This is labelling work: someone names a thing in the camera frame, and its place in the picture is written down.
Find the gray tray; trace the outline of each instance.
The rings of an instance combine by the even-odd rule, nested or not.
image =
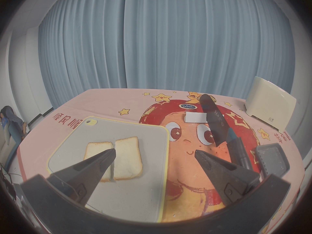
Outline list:
[[[257,146],[255,154],[264,177],[270,174],[282,177],[290,169],[287,157],[279,143]]]
[[[118,139],[132,136],[138,137],[142,175],[130,180],[100,182],[86,207],[124,220],[159,222],[169,149],[169,132],[164,127],[88,117],[51,156],[47,169],[52,173],[82,161],[89,142],[115,144]]]

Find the cartoon eye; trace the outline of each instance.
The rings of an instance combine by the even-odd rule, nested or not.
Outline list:
[[[181,127],[174,121],[169,122],[166,125],[166,128],[168,129],[170,133],[170,141],[176,141],[181,137],[182,131]]]
[[[214,143],[213,135],[210,128],[205,124],[199,124],[197,126],[197,138],[206,146]]]

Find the printed logo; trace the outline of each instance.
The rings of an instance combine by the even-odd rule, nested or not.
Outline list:
[[[190,105],[190,104],[181,104],[181,105],[179,105],[179,107],[185,108],[185,109],[196,109],[197,108],[197,106]]]

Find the knife handle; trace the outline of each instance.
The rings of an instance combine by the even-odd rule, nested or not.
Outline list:
[[[248,170],[253,170],[252,163],[250,162],[244,143],[240,137],[231,140],[227,143],[227,146],[232,163],[242,166]]]

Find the black knife blade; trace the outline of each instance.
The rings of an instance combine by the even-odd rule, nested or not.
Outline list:
[[[216,146],[219,146],[227,140],[227,133],[230,127],[209,95],[202,95],[199,102],[203,112],[207,114],[207,123]]]

